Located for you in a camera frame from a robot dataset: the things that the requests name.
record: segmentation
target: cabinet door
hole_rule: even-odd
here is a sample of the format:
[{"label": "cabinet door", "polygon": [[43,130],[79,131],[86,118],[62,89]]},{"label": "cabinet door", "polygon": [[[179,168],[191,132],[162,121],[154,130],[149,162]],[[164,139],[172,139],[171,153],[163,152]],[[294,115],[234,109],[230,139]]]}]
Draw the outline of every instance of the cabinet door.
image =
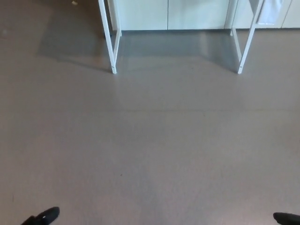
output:
[{"label": "cabinet door", "polygon": [[115,0],[122,30],[166,30],[168,0]]},{"label": "cabinet door", "polygon": [[169,0],[169,30],[224,29],[229,0]]},{"label": "cabinet door", "polygon": [[[248,29],[250,28],[252,19],[253,19],[253,12],[249,3],[250,0],[238,0],[237,4],[235,3],[234,7],[237,7],[236,10],[236,16],[234,20],[234,27],[235,28],[241,28],[241,29]],[[288,11],[288,8],[291,4],[292,0],[283,0],[283,6],[279,15],[279,18],[276,22],[275,25],[258,25],[258,28],[281,28],[284,20],[285,20],[285,15]],[[234,8],[231,7],[228,10],[228,14],[234,13]],[[227,21],[225,28],[230,28],[231,22]]]},{"label": "cabinet door", "polygon": [[300,28],[300,0],[292,0],[283,28]]}]

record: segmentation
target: white metal frame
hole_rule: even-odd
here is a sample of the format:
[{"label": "white metal frame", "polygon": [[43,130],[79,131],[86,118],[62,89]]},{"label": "white metal frame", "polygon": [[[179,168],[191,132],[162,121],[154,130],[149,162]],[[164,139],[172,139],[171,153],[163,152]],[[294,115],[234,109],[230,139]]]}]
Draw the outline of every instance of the white metal frame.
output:
[{"label": "white metal frame", "polygon": [[112,0],[113,8],[114,8],[114,17],[115,17],[115,21],[117,24],[117,35],[116,35],[116,40],[115,40],[114,47],[113,47],[110,32],[109,32],[109,26],[108,26],[108,21],[107,21],[104,0],[98,0],[98,2],[99,2],[99,8],[100,8],[100,13],[101,13],[101,18],[102,18],[102,24],[103,24],[109,59],[110,59],[111,66],[112,66],[112,73],[116,74],[117,73],[116,63],[117,63],[117,57],[118,57],[119,43],[120,43],[120,38],[122,36],[122,30],[121,30],[121,24],[120,24],[120,19],[119,19],[119,12],[118,12],[118,5],[116,4],[116,0]]},{"label": "white metal frame", "polygon": [[234,26],[234,20],[237,14],[237,9],[238,9],[238,4],[241,1],[237,2],[236,8],[235,8],[235,12],[234,12],[234,16],[233,16],[233,22],[232,22],[232,27],[231,27],[231,33],[230,35],[233,36],[234,39],[234,43],[235,43],[235,48],[236,48],[236,52],[238,55],[238,59],[239,59],[239,63],[238,63],[238,68],[237,68],[237,73],[241,74],[243,72],[243,68],[246,62],[246,58],[248,56],[248,52],[252,43],[252,38],[255,32],[255,29],[257,27],[257,20],[258,20],[258,16],[262,10],[263,7],[263,2],[264,0],[248,0],[250,5],[251,5],[251,9],[253,12],[253,19],[251,22],[251,26],[250,26],[250,30],[249,30],[249,36],[246,42],[246,46],[245,46],[245,50],[242,54],[241,50],[240,50],[240,43],[239,43],[239,38],[238,38],[238,34],[236,32],[236,29],[233,27]]},{"label": "white metal frame", "polygon": [[[241,1],[242,0],[237,1],[235,11],[234,11],[234,16],[233,16],[233,21],[232,21],[232,25],[231,25],[231,33],[230,33],[230,35],[233,36],[233,39],[234,39],[235,48],[236,48],[238,61],[239,61],[238,68],[237,68],[238,74],[241,74],[243,71],[243,68],[244,68],[244,65],[246,62],[246,58],[247,58],[247,55],[248,55],[248,52],[249,52],[249,49],[250,49],[250,46],[252,43],[252,38],[253,38],[253,35],[255,32],[255,29],[257,27],[258,16],[263,7],[264,0],[248,0],[251,5],[252,12],[253,12],[253,19],[251,22],[249,36],[248,36],[243,54],[240,50],[238,34],[236,32],[236,29],[234,28],[234,21],[235,21],[235,17],[237,14],[238,4]],[[101,13],[101,18],[102,18],[102,23],[103,23],[103,28],[104,28],[105,38],[106,38],[106,44],[107,44],[107,48],[108,48],[108,54],[109,54],[109,58],[110,58],[111,66],[112,66],[112,73],[116,74],[117,73],[116,63],[117,63],[117,57],[118,57],[118,49],[119,49],[120,37],[122,36],[122,30],[121,30],[121,24],[120,24],[120,19],[119,19],[119,12],[118,12],[118,5],[116,3],[116,0],[112,0],[113,8],[114,8],[114,17],[115,17],[116,27],[117,27],[117,35],[116,35],[116,40],[115,40],[115,44],[113,47],[111,37],[110,37],[110,32],[109,32],[107,15],[106,15],[106,11],[105,11],[105,3],[104,3],[104,0],[98,0],[98,2],[99,2],[100,13]]]}]

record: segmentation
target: towel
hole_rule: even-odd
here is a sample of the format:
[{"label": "towel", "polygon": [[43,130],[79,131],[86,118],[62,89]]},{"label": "towel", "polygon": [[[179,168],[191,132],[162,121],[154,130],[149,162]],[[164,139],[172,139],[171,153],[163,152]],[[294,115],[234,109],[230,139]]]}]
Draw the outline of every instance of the towel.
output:
[{"label": "towel", "polygon": [[264,0],[257,23],[275,25],[284,0]]}]

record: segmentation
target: white stand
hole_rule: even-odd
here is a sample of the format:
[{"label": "white stand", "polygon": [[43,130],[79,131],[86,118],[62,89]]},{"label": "white stand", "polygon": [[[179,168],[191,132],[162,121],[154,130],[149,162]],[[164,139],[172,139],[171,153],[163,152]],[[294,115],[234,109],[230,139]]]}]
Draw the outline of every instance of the white stand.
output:
[{"label": "white stand", "polygon": [[[239,59],[239,66],[237,68],[238,74],[241,74],[243,71],[244,64],[245,64],[245,61],[246,61],[246,58],[247,58],[247,55],[249,52],[249,48],[251,46],[254,31],[257,26],[257,19],[258,19],[258,16],[260,14],[260,11],[262,9],[263,2],[264,2],[264,0],[248,0],[248,1],[250,2],[251,9],[253,12],[253,20],[251,23],[248,40],[247,40],[246,47],[245,47],[243,54],[240,50],[240,44],[239,44],[239,39],[238,39],[236,29],[233,27],[234,19],[237,14],[238,6],[236,6],[236,8],[235,8],[232,27],[231,27],[231,34],[230,34],[234,38],[236,52],[237,52],[238,59]],[[118,14],[118,5],[116,4],[116,0],[112,0],[114,12],[115,12],[114,16],[115,16],[115,21],[116,21],[116,25],[117,25],[117,36],[116,36],[116,40],[115,40],[115,44],[114,44],[114,48],[113,48],[112,41],[110,38],[110,32],[109,32],[109,27],[108,27],[108,21],[107,21],[107,15],[106,15],[106,11],[105,11],[104,0],[98,0],[98,2],[99,2],[100,13],[101,13],[101,18],[102,18],[102,23],[103,23],[103,28],[104,28],[105,38],[106,38],[106,44],[107,44],[107,48],[108,48],[108,54],[109,54],[109,58],[110,58],[111,66],[112,66],[112,73],[116,74],[117,73],[116,62],[117,62],[117,57],[118,57],[118,49],[119,49],[120,37],[122,36],[121,24],[120,24],[120,19],[119,19],[119,14]]]},{"label": "white stand", "polygon": [[106,38],[109,59],[110,59],[111,66],[112,66],[112,73],[116,74],[117,73],[116,63],[117,63],[117,57],[118,57],[118,49],[119,49],[120,37],[122,36],[121,24],[120,24],[120,19],[119,19],[119,14],[118,14],[118,6],[117,6],[115,0],[112,0],[114,14],[115,14],[114,16],[115,16],[115,20],[116,20],[116,24],[117,24],[117,36],[116,36],[116,40],[115,40],[114,48],[113,48],[111,37],[110,37],[110,32],[109,32],[109,27],[108,27],[107,15],[106,15],[106,11],[105,11],[104,0],[98,0],[98,2],[99,2],[99,8],[100,8],[100,13],[101,13],[101,18],[102,18],[104,34],[105,34],[105,38]]},{"label": "white stand", "polygon": [[239,38],[238,38],[238,35],[237,35],[237,32],[236,32],[236,29],[233,27],[234,19],[235,19],[236,13],[237,13],[238,6],[236,6],[236,8],[235,8],[232,27],[231,27],[231,33],[230,33],[230,35],[233,36],[235,47],[236,47],[236,52],[237,52],[238,59],[239,59],[239,66],[237,68],[237,73],[238,74],[241,74],[243,72],[243,68],[244,68],[245,61],[246,61],[246,58],[247,58],[247,55],[248,55],[248,52],[249,52],[249,48],[251,46],[254,31],[255,31],[256,26],[257,26],[258,16],[261,12],[261,9],[263,7],[263,2],[264,2],[264,0],[248,0],[248,1],[250,2],[251,9],[252,9],[252,12],[253,12],[253,19],[252,19],[252,22],[251,22],[249,36],[248,36],[246,46],[245,46],[245,50],[244,50],[243,54],[240,51],[240,43],[239,43]]}]

